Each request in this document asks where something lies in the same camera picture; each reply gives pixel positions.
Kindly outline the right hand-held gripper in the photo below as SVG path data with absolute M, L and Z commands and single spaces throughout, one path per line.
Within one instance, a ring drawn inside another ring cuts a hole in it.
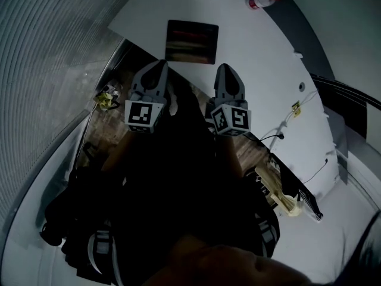
M 211 120 L 216 134 L 234 137 L 250 132 L 251 111 L 245 99 L 245 86 L 237 72 L 226 63 L 217 69 L 214 90 Z

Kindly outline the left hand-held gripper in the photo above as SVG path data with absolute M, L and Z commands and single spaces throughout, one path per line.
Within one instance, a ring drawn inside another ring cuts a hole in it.
M 124 111 L 124 122 L 130 131 L 154 133 L 167 105 L 167 75 L 166 60 L 149 63 L 135 74 Z

